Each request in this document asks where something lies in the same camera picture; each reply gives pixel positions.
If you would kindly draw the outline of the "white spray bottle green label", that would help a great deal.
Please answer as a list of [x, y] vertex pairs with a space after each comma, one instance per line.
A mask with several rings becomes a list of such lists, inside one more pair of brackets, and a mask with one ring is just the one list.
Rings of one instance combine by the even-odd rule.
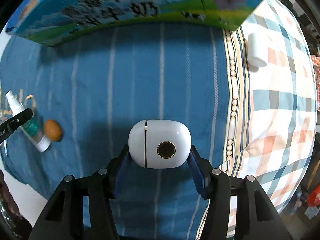
[[[19, 102], [17, 96], [9, 90], [5, 97], [8, 100], [8, 104], [10, 109], [12, 110], [12, 116], [16, 116], [22, 113], [27, 108], [22, 102]], [[23, 133], [27, 136], [27, 138], [33, 143], [33, 145], [37, 148], [38, 151], [44, 152], [50, 146], [51, 141], [44, 134], [40, 124], [36, 121], [35, 117], [32, 117], [30, 120], [26, 121], [23, 125], [20, 126]]]

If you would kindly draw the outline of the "small white cylinder bottle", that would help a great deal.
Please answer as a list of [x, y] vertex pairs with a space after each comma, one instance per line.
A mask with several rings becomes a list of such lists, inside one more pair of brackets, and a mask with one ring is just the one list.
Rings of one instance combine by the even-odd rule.
[[264, 36], [251, 33], [248, 36], [247, 59], [253, 67], [266, 67], [268, 58], [268, 46], [264, 41]]

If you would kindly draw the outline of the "orange floral cloth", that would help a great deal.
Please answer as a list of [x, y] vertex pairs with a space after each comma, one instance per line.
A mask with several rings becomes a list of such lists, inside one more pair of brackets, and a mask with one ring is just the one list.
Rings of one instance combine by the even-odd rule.
[[312, 55], [311, 60], [312, 60], [314, 74], [315, 74], [316, 84], [319, 85], [319, 83], [320, 83], [320, 57]]

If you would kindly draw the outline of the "plaid checked blanket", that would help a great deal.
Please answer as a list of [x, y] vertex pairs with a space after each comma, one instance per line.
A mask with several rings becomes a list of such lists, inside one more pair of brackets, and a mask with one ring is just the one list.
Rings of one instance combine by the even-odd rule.
[[[266, 67], [247, 59], [249, 34], [268, 46]], [[235, 31], [224, 31], [229, 100], [221, 169], [253, 175], [278, 212], [310, 163], [316, 133], [316, 84], [310, 52], [295, 16], [263, 0]]]

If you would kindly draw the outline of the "white earbud case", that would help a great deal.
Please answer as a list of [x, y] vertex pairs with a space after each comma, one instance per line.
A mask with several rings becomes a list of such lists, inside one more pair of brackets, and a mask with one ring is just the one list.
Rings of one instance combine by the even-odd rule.
[[184, 164], [191, 135], [184, 124], [172, 120], [142, 120], [129, 133], [129, 153], [143, 168], [169, 169]]

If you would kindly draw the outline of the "blue striped blanket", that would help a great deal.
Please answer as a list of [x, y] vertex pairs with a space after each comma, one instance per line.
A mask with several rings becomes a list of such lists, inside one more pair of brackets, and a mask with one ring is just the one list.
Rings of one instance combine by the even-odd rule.
[[143, 24], [102, 30], [51, 48], [13, 36], [1, 59], [3, 92], [35, 97], [38, 122], [63, 139], [39, 152], [22, 131], [8, 139], [5, 170], [49, 198], [66, 175], [108, 165], [145, 119], [185, 124], [213, 167], [225, 154], [229, 85], [223, 31]]

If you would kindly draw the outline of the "small brown egg-shaped object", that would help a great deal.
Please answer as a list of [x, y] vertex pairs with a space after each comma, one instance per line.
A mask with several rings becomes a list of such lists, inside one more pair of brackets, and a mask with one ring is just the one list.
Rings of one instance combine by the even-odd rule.
[[60, 141], [62, 139], [63, 130], [55, 120], [47, 120], [43, 124], [43, 131], [51, 141]]

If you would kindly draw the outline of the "cardboard box blue printed outside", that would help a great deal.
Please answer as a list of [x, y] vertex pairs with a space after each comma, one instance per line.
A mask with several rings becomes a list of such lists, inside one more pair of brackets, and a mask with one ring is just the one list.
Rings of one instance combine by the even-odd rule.
[[55, 46], [112, 26], [156, 22], [237, 29], [263, 0], [24, 0], [10, 35]]

